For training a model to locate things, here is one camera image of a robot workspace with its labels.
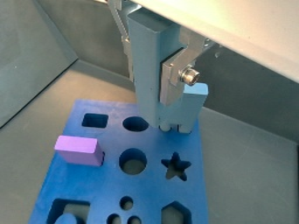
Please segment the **black-padded gripper left finger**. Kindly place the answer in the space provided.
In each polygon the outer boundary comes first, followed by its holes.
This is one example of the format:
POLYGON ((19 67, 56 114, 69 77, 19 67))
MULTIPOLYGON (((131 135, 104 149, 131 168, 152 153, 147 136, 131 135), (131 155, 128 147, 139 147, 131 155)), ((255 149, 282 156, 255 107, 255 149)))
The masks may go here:
POLYGON ((132 65, 132 53, 131 53, 127 16, 129 13, 135 11, 135 4, 131 3, 128 0, 107 0, 107 5, 116 22, 116 27, 120 31, 124 54, 127 56, 127 62, 128 62, 127 68, 129 73, 129 80, 132 80, 133 79, 133 65, 132 65))

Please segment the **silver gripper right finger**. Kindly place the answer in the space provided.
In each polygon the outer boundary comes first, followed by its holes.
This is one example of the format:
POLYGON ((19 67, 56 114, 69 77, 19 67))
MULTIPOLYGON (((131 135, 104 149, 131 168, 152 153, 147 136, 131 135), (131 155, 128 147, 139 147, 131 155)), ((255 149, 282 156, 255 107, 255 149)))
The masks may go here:
POLYGON ((184 85, 193 86, 200 73, 195 70, 195 60, 215 44, 208 38, 185 27, 180 28, 181 48, 161 64, 160 103, 173 104, 183 94, 184 85))

